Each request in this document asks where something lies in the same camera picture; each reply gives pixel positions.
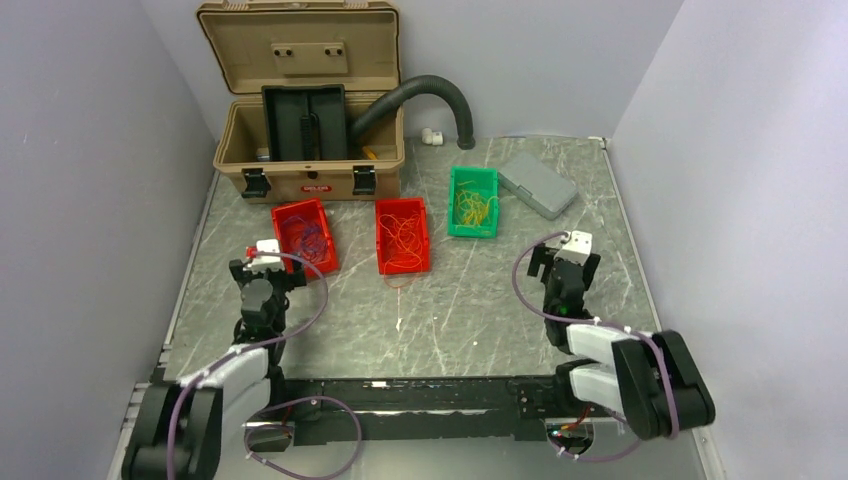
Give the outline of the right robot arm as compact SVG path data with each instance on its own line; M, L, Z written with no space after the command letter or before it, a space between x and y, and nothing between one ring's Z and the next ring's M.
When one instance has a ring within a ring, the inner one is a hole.
M641 440L673 438L705 427L716 406L683 336L674 330L643 332L602 320L585 306L599 254L539 242L524 254L527 274L544 287L533 313L550 344L574 361L560 367L551 388L557 411L574 415L587 404L620 415Z

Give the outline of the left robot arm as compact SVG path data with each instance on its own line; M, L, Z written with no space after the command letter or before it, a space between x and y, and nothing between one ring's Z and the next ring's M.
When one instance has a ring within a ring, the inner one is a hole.
M279 365L291 332L288 294L315 270L289 254L259 252L229 270L240 317L226 353L176 380L152 383L143 395L120 466L122 479L212 479L224 441L254 414L279 417L287 406Z

